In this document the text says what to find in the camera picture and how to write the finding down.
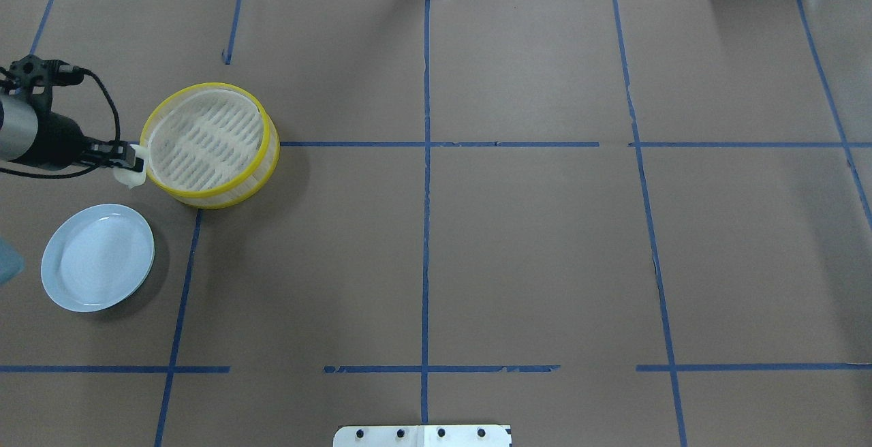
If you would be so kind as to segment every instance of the yellow rimmed container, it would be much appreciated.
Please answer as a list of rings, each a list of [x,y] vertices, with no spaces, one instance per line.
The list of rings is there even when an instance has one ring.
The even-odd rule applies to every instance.
[[[280,145],[258,99],[221,82],[165,99],[146,121],[140,144],[151,152],[149,178],[202,209],[230,207],[258,192],[275,169]]]

